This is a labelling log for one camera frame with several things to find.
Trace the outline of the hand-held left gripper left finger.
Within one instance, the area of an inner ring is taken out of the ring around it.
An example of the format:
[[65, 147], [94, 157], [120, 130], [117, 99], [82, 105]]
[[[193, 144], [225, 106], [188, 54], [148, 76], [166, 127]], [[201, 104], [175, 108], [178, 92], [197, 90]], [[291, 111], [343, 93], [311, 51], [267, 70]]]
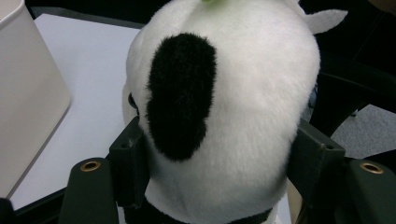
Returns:
[[109, 148], [115, 198], [118, 206], [141, 207], [149, 182], [146, 139], [133, 118]]

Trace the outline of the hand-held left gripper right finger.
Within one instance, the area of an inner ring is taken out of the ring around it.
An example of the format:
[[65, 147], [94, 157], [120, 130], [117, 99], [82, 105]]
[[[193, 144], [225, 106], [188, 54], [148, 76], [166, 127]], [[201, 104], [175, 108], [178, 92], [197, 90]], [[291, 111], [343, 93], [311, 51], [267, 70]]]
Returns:
[[301, 119], [291, 147], [288, 178], [309, 205], [330, 205], [335, 199], [335, 173], [346, 151]]

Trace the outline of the pale lilac table mat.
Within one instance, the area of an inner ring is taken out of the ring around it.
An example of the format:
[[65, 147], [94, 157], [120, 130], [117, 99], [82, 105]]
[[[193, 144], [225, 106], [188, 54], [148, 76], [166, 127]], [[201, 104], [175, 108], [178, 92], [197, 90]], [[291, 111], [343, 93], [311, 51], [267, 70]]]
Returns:
[[35, 20], [71, 94], [62, 122], [11, 197], [19, 209], [66, 186], [70, 169], [103, 158], [124, 129], [121, 98], [134, 28], [43, 14]]

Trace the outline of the panda plush toy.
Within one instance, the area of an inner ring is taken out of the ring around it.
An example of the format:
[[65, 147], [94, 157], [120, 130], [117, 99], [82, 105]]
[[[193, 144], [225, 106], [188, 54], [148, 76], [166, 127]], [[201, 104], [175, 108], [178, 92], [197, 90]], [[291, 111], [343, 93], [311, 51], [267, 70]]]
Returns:
[[319, 68], [299, 0], [171, 0], [134, 38], [127, 83], [147, 200], [190, 224], [276, 206]]

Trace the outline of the white plastic storage bin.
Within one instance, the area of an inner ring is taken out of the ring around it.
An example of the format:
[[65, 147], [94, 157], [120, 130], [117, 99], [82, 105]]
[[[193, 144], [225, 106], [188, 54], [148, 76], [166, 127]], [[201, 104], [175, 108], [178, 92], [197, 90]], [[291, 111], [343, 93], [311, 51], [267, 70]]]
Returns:
[[0, 0], [0, 197], [12, 195], [70, 100], [24, 0]]

